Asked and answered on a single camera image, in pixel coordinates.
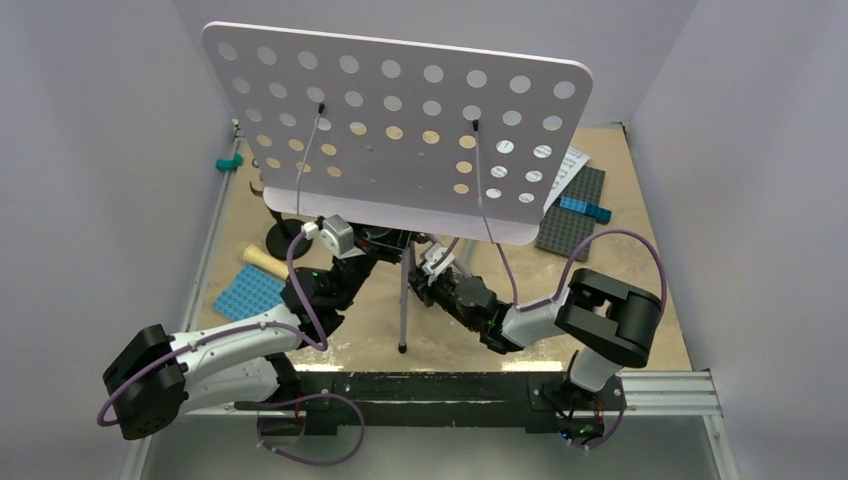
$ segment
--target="wooden table surface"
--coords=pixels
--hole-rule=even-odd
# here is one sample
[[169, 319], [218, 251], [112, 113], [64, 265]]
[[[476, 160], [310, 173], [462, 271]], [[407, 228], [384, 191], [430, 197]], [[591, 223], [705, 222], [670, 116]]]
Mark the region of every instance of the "wooden table surface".
[[[590, 167], [606, 171], [601, 207], [612, 211], [612, 221], [603, 228], [628, 228], [654, 240], [642, 191], [624, 134], [618, 128], [579, 129], [572, 145], [592, 158]], [[245, 151], [245, 165], [236, 174], [233, 192], [225, 212], [218, 248], [198, 320], [198, 328], [223, 325], [229, 321], [214, 311], [215, 299], [232, 283], [244, 267], [239, 246], [255, 243], [264, 250], [264, 239], [274, 221], [262, 199], [248, 187], [258, 183], [259, 171], [250, 165], [252, 154]], [[463, 242], [457, 246], [461, 252]], [[549, 295], [556, 289], [565, 258], [533, 247], [505, 245], [518, 283], [519, 300], [526, 302]], [[296, 261], [298, 265], [329, 268], [330, 254], [316, 243]], [[589, 261], [575, 264], [659, 294], [659, 276], [653, 259], [636, 240], [610, 235], [592, 244]], [[509, 301], [511, 289], [497, 250], [485, 242], [475, 245], [470, 268], [481, 275], [486, 286]], [[498, 355], [479, 343], [477, 334], [467, 331], [438, 307], [425, 308], [413, 294], [409, 297], [409, 351], [397, 352], [400, 292], [400, 266], [381, 262], [362, 287], [346, 319], [330, 337], [330, 349], [318, 352], [305, 348], [289, 354], [301, 370], [357, 371], [503, 371], [563, 370], [574, 350], [582, 345], [567, 335], [549, 338], [507, 356]], [[648, 370], [690, 370], [689, 357], [673, 300], [657, 329]]]

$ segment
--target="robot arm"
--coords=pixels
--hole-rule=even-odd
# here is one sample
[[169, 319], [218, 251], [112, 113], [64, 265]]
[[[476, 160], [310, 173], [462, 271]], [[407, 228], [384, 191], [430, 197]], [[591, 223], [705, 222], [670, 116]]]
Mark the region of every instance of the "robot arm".
[[[353, 304], [378, 261], [397, 263], [412, 232], [351, 226], [338, 216], [319, 219], [307, 231], [333, 253], [330, 270], [298, 268], [290, 272], [284, 303], [255, 317], [221, 327], [167, 335], [161, 325], [141, 330], [103, 374], [123, 436], [151, 435], [177, 415], [233, 401], [290, 399], [285, 377], [292, 372], [284, 352], [303, 348], [306, 338], [320, 342], [313, 320], [327, 335], [341, 325], [339, 314]], [[296, 277], [302, 299], [293, 286]], [[315, 318], [310, 317], [306, 303]], [[163, 357], [170, 356], [161, 362]], [[142, 370], [157, 364], [135, 382]]]
[[[661, 315], [660, 300], [650, 292], [584, 268], [559, 298], [533, 302], [543, 306], [527, 310], [499, 301], [480, 277], [465, 278], [448, 268], [433, 279], [435, 262], [425, 255], [410, 273], [413, 291], [425, 305], [438, 304], [478, 332], [480, 342], [495, 352], [569, 334], [587, 348], [577, 355], [568, 380], [589, 393], [600, 391], [622, 367], [647, 364]], [[605, 304], [606, 311], [597, 312]]]

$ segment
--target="wooden handle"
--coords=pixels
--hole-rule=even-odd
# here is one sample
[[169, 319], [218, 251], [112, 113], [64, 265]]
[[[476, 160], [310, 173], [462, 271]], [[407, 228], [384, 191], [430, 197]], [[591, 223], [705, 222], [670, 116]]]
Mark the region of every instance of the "wooden handle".
[[283, 280], [289, 278], [289, 269], [285, 262], [281, 262], [268, 255], [256, 245], [250, 244], [245, 247], [241, 254], [241, 259]]

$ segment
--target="white perforated panel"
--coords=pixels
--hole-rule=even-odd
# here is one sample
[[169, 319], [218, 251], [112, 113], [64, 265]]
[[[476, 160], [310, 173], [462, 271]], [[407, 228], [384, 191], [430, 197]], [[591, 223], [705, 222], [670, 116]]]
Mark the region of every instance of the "white perforated panel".
[[300, 211], [495, 240], [535, 238], [592, 89], [576, 62], [213, 22], [203, 44], [260, 159], [265, 201]]

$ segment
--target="white enclosure wall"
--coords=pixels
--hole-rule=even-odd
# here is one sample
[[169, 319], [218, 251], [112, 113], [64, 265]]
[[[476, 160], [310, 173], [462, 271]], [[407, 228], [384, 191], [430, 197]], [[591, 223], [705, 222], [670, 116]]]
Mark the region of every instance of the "white enclosure wall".
[[630, 132], [746, 479], [848, 471], [846, 29], [844, 1], [702, 0]]
[[632, 117], [695, 3], [174, 0], [201, 55], [201, 29], [222, 20], [578, 60], [589, 66], [595, 78], [583, 114], [585, 125]]
[[0, 478], [116, 478], [100, 377], [179, 326], [231, 124], [170, 0], [0, 2]]

